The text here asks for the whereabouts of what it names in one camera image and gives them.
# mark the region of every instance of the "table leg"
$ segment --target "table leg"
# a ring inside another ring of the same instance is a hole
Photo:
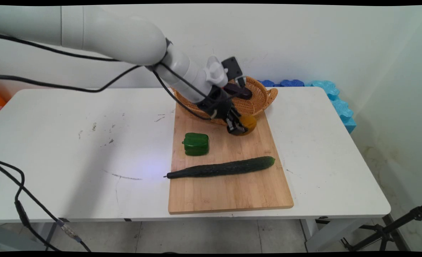
[[[312,234],[307,239],[305,245],[308,252],[318,252],[323,250],[330,244],[340,240],[341,238],[349,235],[354,230],[358,229],[361,225],[366,223],[366,218],[337,218],[333,219],[325,225],[322,229]],[[306,231],[314,231],[314,229],[305,228],[303,225],[305,234]]]
[[[314,234],[316,234],[319,231],[319,228],[317,227],[316,220],[313,218],[307,219],[307,220],[300,220],[301,226],[303,227],[303,231],[306,236],[306,240],[309,240]]]

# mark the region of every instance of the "cucumber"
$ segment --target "cucumber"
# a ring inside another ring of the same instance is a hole
[[[244,174],[266,169],[272,166],[274,163],[275,159],[273,157],[263,156],[243,161],[231,161],[221,164],[193,166],[180,171],[169,172],[164,177],[213,177],[231,174]]]

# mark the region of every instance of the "tile floor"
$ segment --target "tile floor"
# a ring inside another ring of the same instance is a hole
[[[373,223],[384,224],[382,218]],[[305,238],[299,220],[227,220],[227,221],[144,221],[144,222],[77,222],[69,223],[93,252],[139,253],[276,253],[306,252]],[[33,239],[21,223],[2,227]],[[346,239],[351,244],[372,234],[356,230]],[[51,244],[63,251],[84,248],[57,228]],[[379,242],[363,251],[379,250]],[[398,251],[388,242],[388,251]],[[324,252],[346,252],[337,241]]]

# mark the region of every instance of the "cable connector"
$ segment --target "cable connector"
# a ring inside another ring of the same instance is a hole
[[[60,219],[58,219],[56,223],[65,232],[65,234],[75,239],[78,243],[81,242],[81,238],[66,223],[64,223],[64,221],[61,221]]]
[[[30,227],[30,221],[27,216],[27,213],[24,211],[24,207],[22,207],[22,204],[19,200],[15,200],[14,205],[16,206],[17,213],[19,214],[20,221],[22,222],[22,225],[25,227]]]

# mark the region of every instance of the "black cable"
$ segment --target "black cable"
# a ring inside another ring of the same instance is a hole
[[[18,200],[18,196],[19,196],[19,193],[20,193],[20,191],[21,191],[21,189],[24,189],[24,190],[26,190],[26,188],[24,187],[24,182],[25,182],[25,176],[24,176],[24,173],[20,170],[20,169],[18,169],[17,167],[14,167],[14,166],[12,166],[12,165],[10,165],[10,164],[7,164],[7,163],[4,163],[4,162],[2,162],[2,161],[0,161],[0,164],[2,164],[2,165],[4,165],[4,164],[6,164],[6,166],[7,167],[10,167],[10,168],[12,168],[12,169],[14,169],[15,171],[18,171],[19,173],[20,173],[20,175],[21,175],[21,183],[19,183],[19,181],[17,180],[17,179],[15,179],[9,172],[7,172],[4,168],[2,168],[1,166],[0,166],[0,171],[3,173],[3,174],[5,174],[5,175],[7,175],[10,179],[14,179],[13,181],[16,183],[16,184],[18,184],[19,185],[19,191],[17,192],[17,194],[16,194],[16,196],[15,196],[15,204],[16,203],[19,203],[19,205],[20,205],[20,208],[22,209],[22,211],[24,212],[24,210],[23,210],[23,207],[22,207],[22,205],[20,204],[20,202],[19,202],[19,200]],[[50,249],[52,249],[52,250],[55,250],[55,251],[58,251],[58,252],[61,252],[59,249],[57,249],[56,247],[54,247],[52,244],[50,244],[49,242],[47,242],[46,240],[44,240],[44,238],[42,238],[33,228],[32,228],[32,226],[31,226],[31,224],[30,224],[30,221],[28,221],[28,218],[27,218],[27,215],[25,214],[25,212],[24,212],[24,215],[21,215],[20,213],[19,213],[19,216],[20,216],[20,219],[21,219],[21,221],[22,221],[22,224],[27,228],[27,229],[29,229],[30,230],[30,232],[36,237],[36,238],[38,238],[46,247],[49,247]]]
[[[177,74],[176,72],[174,72],[170,67],[168,67],[166,64],[164,63],[159,63],[160,65],[162,65],[163,67],[165,67],[169,72],[171,72],[173,75],[175,75],[176,78],[182,80],[184,83],[186,83],[187,86],[190,86],[193,90],[195,90],[197,93],[199,93],[201,96],[203,96],[204,98],[213,101],[215,103],[221,103],[223,101],[227,101],[229,99],[232,99],[236,96],[239,96],[241,94],[241,92],[236,93],[232,96],[229,96],[221,101],[216,101],[215,99],[210,98],[209,96],[205,95],[203,92],[201,92],[200,90],[198,90],[198,88],[196,88],[194,85],[192,85],[191,83],[189,83],[187,80],[185,80],[183,77],[181,77],[179,74]]]
[[[1,165],[3,165],[3,166],[7,166],[7,167],[9,167],[9,168],[12,168],[12,169],[14,169],[15,171],[20,171],[20,169],[18,169],[17,167],[14,167],[14,166],[12,166],[12,165],[10,165],[10,164],[8,164],[8,163],[4,163],[4,162],[2,162],[2,161],[0,161],[0,164]],[[13,177],[9,172],[7,172],[4,168],[2,168],[2,167],[0,167],[0,171],[3,173],[3,174],[5,174],[7,177],[9,177],[14,183],[16,183],[16,185],[18,185],[18,186],[20,186],[20,187],[22,187],[22,190],[30,197],[30,198],[32,198],[32,200],[38,205],[38,206],[40,206],[41,207],[41,209],[43,209],[49,216],[50,216],[50,218],[52,218],[54,221],[57,221],[57,218],[48,210],[48,209],[46,209],[46,207],[42,204],[42,203],[40,203],[40,201],[35,197],[35,196],[33,196],[33,194],[26,188],[26,187],[24,187],[21,183],[19,183],[19,181],[15,178],[15,177]]]
[[[2,162],[2,161],[0,161],[0,164],[1,165],[4,165],[4,166],[7,166],[7,167],[9,167],[9,168],[12,168],[12,169],[14,169],[15,171],[17,171],[17,172],[19,172],[20,174],[21,174],[21,177],[22,178],[24,178],[25,176],[24,176],[24,173],[23,173],[23,171],[22,170],[20,170],[19,168],[17,168],[17,167],[15,167],[15,166],[13,166],[13,165],[11,165],[11,164],[8,164],[8,163],[5,163],[5,162]],[[28,189],[24,186],[24,182],[25,182],[25,179],[23,179],[22,180],[22,182],[21,183],[19,183],[19,181],[15,178],[15,177],[13,177],[9,172],[7,172],[4,168],[2,168],[1,166],[0,166],[0,171],[3,173],[3,174],[5,174],[7,177],[9,177],[14,183],[16,183],[19,187],[20,187],[20,189],[22,189],[22,190],[24,190],[24,192],[26,192],[27,193],[27,195],[28,196],[30,196],[30,198],[32,198],[32,200],[34,200],[35,201],[35,203],[38,205],[38,206],[40,206],[54,221],[58,221],[58,219],[48,210],[48,209],[46,209],[46,207],[42,204],[42,203],[40,203],[40,201],[38,201],[31,193],[30,193],[30,191],[28,191]],[[53,245],[51,245],[49,242],[47,242],[46,240],[44,240],[44,238],[42,238],[33,228],[32,228],[32,226],[31,226],[31,224],[30,224],[30,221],[28,221],[28,218],[26,217],[26,214],[25,214],[25,219],[26,219],[26,223],[27,224],[24,224],[24,226],[26,226],[29,230],[30,230],[30,232],[32,232],[32,234],[34,235],[34,236],[36,236],[43,244],[45,244],[47,247],[49,247],[50,249],[53,249],[53,250],[55,250],[55,251],[60,251],[59,249],[57,249],[56,247],[54,247]],[[86,250],[87,250],[87,252],[91,252],[90,251],[90,249],[89,249],[89,247],[87,247],[87,245],[81,240],[80,242],[79,242]]]
[[[13,36],[5,36],[5,35],[1,35],[0,34],[0,39],[5,39],[5,40],[10,40],[10,41],[14,41],[17,43],[21,43],[21,44],[26,44],[26,45],[30,45],[33,47],[38,47],[47,51],[51,51],[51,52],[56,52],[58,54],[64,54],[64,55],[68,55],[68,56],[72,56],[72,57],[78,57],[78,58],[84,58],[84,59],[90,59],[90,60],[98,60],[98,61],[107,61],[107,62],[120,62],[120,60],[116,60],[116,59],[112,59],[112,58],[102,58],[102,57],[93,57],[93,56],[88,56],[88,55],[82,55],[82,54],[72,54],[71,52],[65,52],[65,51],[61,51],[61,50],[57,50],[54,49],[52,47],[47,47],[44,45],[40,45],[37,43],[33,43],[30,41],[26,41],[26,40],[22,40],[22,39],[18,39],[16,37]]]
[[[36,80],[31,80],[31,79],[26,79],[26,78],[22,78],[22,77],[18,77],[18,76],[11,76],[11,75],[0,75],[0,80],[16,80],[16,81],[30,83],[30,84],[38,85],[38,86],[46,86],[46,87],[60,88],[60,89],[70,89],[70,90],[87,92],[87,93],[98,93],[98,92],[102,92],[103,90],[105,90],[108,86],[111,86],[111,84],[115,83],[118,79],[120,79],[125,74],[127,74],[127,73],[131,72],[132,70],[139,68],[139,67],[140,67],[140,65],[136,65],[136,66],[131,67],[130,69],[124,71],[123,73],[121,73],[119,76],[117,76],[116,78],[111,80],[109,83],[107,83],[106,85],[104,85],[100,89],[86,89],[86,88],[80,88],[80,87],[74,87],[74,86],[63,86],[63,85],[45,83],[45,82],[41,82],[41,81],[36,81]]]
[[[187,86],[190,86],[193,90],[195,90],[197,93],[199,93],[202,97],[210,100],[210,101],[214,101],[216,102],[216,100],[210,98],[209,96],[205,95],[202,91],[198,90],[198,88],[194,87],[194,85],[192,85],[191,83],[189,83],[187,80],[185,80],[182,76],[179,76],[179,74],[177,74],[176,72],[174,72],[170,67],[168,67],[166,64],[160,62],[160,65],[162,65],[163,67],[165,67],[169,72],[171,72],[173,75],[175,75],[178,79],[182,80],[184,83],[186,83]]]
[[[79,243],[80,243],[80,244],[82,244],[82,246],[86,249],[86,251],[87,251],[87,252],[92,252],[92,251],[89,249],[89,247],[87,247],[87,245],[86,245],[83,241],[80,241]]]
[[[43,244],[45,244],[47,247],[49,247],[50,249],[56,251],[56,252],[61,252],[61,250],[57,249],[55,246],[53,246],[52,244],[50,244],[48,241],[44,240],[44,238],[42,238],[36,231],[35,229],[32,228],[32,226],[27,226],[27,228],[30,230],[30,232],[32,232],[32,234],[34,236],[36,236]]]
[[[159,74],[153,70],[152,73],[154,73],[154,75],[156,76],[156,78],[159,80],[160,84],[162,85],[162,87],[165,89],[165,91],[167,91],[167,93],[184,109],[186,109],[188,112],[190,112],[191,114],[193,114],[195,117],[198,117],[200,119],[204,119],[204,120],[211,120],[210,117],[202,117],[198,114],[196,114],[195,112],[193,112],[191,109],[189,109],[187,106],[185,106],[183,103],[181,103],[180,100],[178,100],[178,98],[175,97],[175,95],[173,95],[170,90],[167,89],[167,86],[165,86],[164,82],[162,81],[162,79],[160,78]]]

